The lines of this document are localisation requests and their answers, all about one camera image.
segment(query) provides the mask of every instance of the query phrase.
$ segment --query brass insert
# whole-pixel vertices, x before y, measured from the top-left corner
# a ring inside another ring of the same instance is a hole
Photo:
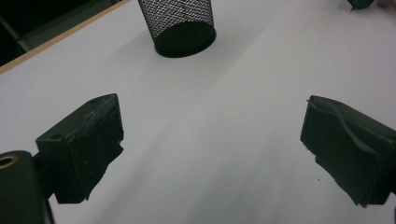
[[[0,158],[0,170],[1,169],[6,169],[8,166],[13,165],[18,161],[18,156],[5,156]]]

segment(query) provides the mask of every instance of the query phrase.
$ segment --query dark floor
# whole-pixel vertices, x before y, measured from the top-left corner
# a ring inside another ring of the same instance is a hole
[[[63,15],[100,1],[106,0],[0,0],[0,66],[32,49],[24,44],[26,36],[37,35],[37,30]],[[108,2],[114,5],[119,0]]]

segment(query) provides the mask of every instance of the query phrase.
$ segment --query mesh pencil holder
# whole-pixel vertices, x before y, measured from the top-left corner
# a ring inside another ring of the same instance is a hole
[[[216,38],[210,0],[138,0],[156,51],[165,57],[190,56]]]

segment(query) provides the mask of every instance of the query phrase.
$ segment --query white desk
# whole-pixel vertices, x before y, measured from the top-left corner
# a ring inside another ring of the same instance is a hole
[[[396,129],[396,17],[347,0],[214,0],[218,37],[159,56],[136,1],[0,76],[0,152],[91,98],[120,97],[124,152],[58,224],[393,223],[364,209],[300,142],[312,94]]]

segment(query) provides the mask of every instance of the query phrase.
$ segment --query circular cup base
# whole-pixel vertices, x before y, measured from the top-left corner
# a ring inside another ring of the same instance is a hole
[[[216,31],[213,26],[202,21],[185,21],[158,35],[154,46],[164,57],[181,58],[206,49],[215,39]]]

